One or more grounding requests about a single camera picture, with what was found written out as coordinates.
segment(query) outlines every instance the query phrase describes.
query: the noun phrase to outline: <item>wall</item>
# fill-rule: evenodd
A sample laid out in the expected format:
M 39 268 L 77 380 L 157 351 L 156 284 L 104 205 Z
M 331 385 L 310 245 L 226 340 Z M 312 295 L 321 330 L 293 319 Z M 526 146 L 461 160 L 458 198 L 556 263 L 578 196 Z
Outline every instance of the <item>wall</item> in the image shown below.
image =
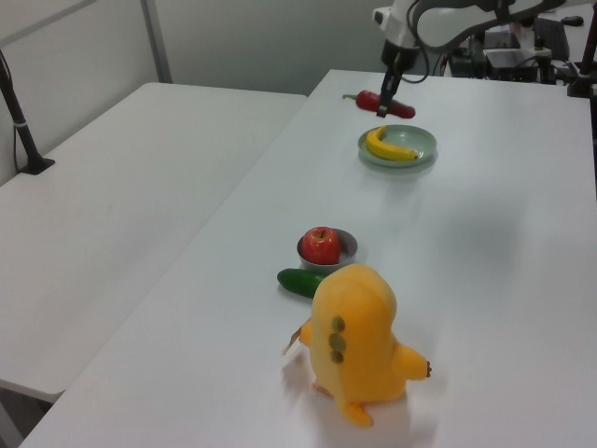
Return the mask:
M 385 70 L 371 13 L 390 0 L 148 1 L 175 83 L 309 94 L 331 68 Z
M 2 51 L 42 154 L 158 80 L 138 0 L 98 0 Z M 13 175 L 12 119 L 0 101 L 0 185 Z

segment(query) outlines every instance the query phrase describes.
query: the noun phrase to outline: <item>yellow plush toy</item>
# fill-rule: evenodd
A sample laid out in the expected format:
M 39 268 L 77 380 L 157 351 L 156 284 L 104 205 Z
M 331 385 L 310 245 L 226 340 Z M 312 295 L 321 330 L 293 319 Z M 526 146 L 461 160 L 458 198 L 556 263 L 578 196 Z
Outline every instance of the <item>yellow plush toy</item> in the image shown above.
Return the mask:
M 361 427 L 373 423 L 363 403 L 397 399 L 406 380 L 431 374 L 429 362 L 392 333 L 395 316 L 388 284 L 370 267 L 352 264 L 319 285 L 311 319 L 299 331 L 321 384 L 315 388 Z

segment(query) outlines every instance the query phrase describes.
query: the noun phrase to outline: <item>red pepper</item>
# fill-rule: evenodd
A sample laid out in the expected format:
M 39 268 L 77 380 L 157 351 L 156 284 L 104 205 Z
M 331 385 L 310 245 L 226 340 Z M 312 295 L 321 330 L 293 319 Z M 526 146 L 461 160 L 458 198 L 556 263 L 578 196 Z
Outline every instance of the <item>red pepper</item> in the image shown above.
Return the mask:
M 356 105 L 359 108 L 370 110 L 371 112 L 377 112 L 377 109 L 380 105 L 380 95 L 373 93 L 372 91 L 361 91 L 358 95 L 344 95 L 342 98 L 351 98 L 356 100 Z M 414 107 L 403 105 L 398 101 L 392 100 L 388 114 L 396 115 L 402 119 L 411 119 L 414 117 L 415 111 Z

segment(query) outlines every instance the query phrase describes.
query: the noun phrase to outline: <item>light green plate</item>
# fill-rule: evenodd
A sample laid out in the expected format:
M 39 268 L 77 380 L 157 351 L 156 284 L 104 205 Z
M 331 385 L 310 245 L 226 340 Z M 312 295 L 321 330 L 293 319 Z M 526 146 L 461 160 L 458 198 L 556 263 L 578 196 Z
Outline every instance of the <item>light green plate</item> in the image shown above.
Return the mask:
M 367 148 L 367 134 L 369 131 L 363 133 L 358 139 L 358 149 L 360 155 L 371 163 L 390 168 L 408 168 L 428 161 L 434 161 L 437 157 L 437 140 L 431 133 L 424 129 L 406 124 L 389 124 L 385 130 L 384 142 L 409 147 L 419 153 L 419 158 L 414 161 L 388 161 L 372 154 Z

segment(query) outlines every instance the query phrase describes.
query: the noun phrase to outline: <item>red apple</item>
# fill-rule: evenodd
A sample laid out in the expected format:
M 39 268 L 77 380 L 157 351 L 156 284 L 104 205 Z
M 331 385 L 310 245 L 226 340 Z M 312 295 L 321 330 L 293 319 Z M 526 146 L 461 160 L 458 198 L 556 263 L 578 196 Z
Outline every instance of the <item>red apple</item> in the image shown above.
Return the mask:
M 338 264 L 340 238 L 329 227 L 315 227 L 302 237 L 300 255 L 314 264 Z

